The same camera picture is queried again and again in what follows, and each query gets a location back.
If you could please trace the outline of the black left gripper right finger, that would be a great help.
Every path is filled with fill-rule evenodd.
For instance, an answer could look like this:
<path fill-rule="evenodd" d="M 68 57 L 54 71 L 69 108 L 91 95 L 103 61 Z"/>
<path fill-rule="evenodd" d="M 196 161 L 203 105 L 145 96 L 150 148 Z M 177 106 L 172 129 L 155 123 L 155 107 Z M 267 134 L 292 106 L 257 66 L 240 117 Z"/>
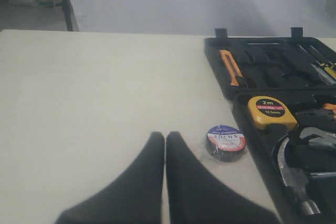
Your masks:
<path fill-rule="evenodd" d="M 166 184 L 171 223 L 279 223 L 213 176 L 176 131 L 166 138 Z"/>

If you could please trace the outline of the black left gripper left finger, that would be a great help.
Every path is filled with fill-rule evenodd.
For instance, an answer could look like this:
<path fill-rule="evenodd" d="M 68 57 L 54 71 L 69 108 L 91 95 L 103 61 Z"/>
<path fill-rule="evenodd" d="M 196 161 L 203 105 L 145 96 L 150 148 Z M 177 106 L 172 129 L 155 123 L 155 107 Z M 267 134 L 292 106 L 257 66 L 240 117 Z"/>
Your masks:
<path fill-rule="evenodd" d="M 57 223 L 161 223 L 165 140 L 152 132 L 132 164 L 106 188 L 63 211 Z"/>

